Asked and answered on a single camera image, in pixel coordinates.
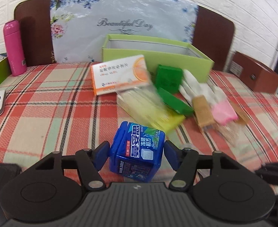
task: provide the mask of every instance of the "blue chewing gum container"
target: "blue chewing gum container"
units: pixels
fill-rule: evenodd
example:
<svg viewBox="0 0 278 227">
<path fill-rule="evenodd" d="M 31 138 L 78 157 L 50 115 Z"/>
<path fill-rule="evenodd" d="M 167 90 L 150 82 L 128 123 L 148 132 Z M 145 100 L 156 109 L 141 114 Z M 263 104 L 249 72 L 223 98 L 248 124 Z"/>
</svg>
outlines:
<svg viewBox="0 0 278 227">
<path fill-rule="evenodd" d="M 165 133 L 123 121 L 110 149 L 110 170 L 149 182 L 160 168 Z"/>
</svg>

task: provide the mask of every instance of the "floral plastic sheet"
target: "floral plastic sheet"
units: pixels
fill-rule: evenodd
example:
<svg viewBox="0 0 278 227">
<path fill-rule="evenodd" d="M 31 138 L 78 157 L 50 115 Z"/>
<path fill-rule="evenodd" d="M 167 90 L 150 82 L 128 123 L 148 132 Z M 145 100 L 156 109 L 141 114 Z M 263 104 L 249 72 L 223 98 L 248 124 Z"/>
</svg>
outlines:
<svg viewBox="0 0 278 227">
<path fill-rule="evenodd" d="M 192 42 L 198 5 L 190 0 L 51 0 L 58 63 L 102 60 L 107 34 Z"/>
</svg>

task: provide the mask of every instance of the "pink thermos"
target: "pink thermos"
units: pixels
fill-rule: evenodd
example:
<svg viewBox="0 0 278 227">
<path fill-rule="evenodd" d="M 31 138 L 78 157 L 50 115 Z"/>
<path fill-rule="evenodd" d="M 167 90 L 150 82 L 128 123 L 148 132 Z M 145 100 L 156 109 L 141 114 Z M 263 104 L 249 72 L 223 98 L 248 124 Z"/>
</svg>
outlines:
<svg viewBox="0 0 278 227">
<path fill-rule="evenodd" d="M 3 27 L 3 35 L 12 75 L 19 76 L 26 72 L 19 22 L 17 20 L 7 22 Z"/>
</svg>

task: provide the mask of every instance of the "green soap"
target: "green soap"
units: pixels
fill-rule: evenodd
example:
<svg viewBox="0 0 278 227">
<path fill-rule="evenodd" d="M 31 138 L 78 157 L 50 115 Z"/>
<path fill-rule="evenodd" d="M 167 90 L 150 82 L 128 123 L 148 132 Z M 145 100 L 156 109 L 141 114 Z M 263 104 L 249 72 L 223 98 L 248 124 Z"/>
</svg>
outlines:
<svg viewBox="0 0 278 227">
<path fill-rule="evenodd" d="M 172 66 L 159 65 L 155 79 L 157 89 L 163 88 L 169 93 L 177 93 L 183 78 L 183 70 Z"/>
<path fill-rule="evenodd" d="M 185 116 L 193 114 L 194 109 L 165 89 L 159 88 L 158 94 L 162 98 L 163 102 L 170 108 L 174 109 L 178 114 L 183 114 Z"/>
</svg>

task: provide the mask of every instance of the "red plaid pattern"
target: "red plaid pattern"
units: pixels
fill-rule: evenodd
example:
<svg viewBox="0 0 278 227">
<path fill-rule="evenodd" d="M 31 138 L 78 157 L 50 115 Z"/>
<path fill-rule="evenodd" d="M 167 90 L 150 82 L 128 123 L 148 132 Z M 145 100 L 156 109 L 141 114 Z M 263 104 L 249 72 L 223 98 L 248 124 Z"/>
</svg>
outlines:
<svg viewBox="0 0 278 227">
<path fill-rule="evenodd" d="M 201 154 L 221 150 L 251 170 L 278 161 L 278 96 L 251 92 L 237 77 L 223 72 L 211 72 L 209 84 L 222 88 L 251 119 L 236 146 L 214 130 L 201 133 L 193 118 L 167 139 L 179 148 L 191 143 Z M 8 93 L 0 116 L 0 162 L 23 169 L 54 150 L 70 155 L 94 149 L 104 140 L 112 143 L 120 123 L 134 121 L 117 106 L 116 94 L 94 96 L 89 63 L 29 67 L 19 77 L 8 77 L 0 89 Z M 77 180 L 75 171 L 65 174 Z M 108 162 L 100 174 L 107 183 L 129 180 L 110 172 Z M 154 181 L 169 181 L 173 175 L 163 157 Z"/>
</svg>

